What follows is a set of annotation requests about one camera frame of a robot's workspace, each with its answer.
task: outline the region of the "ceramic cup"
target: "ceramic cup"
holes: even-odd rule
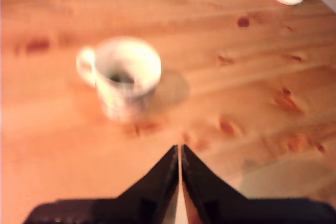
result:
[[[83,81],[96,88],[104,114],[118,121],[132,121],[144,112],[161,77],[158,53],[131,37],[83,48],[76,68]]]

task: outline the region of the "wooden table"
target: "wooden table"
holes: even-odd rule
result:
[[[248,197],[336,207],[336,14],[320,0],[2,0],[1,212],[115,197],[187,143]],[[102,114],[76,53],[111,36],[152,44],[147,116]],[[176,223],[187,223],[182,190]]]

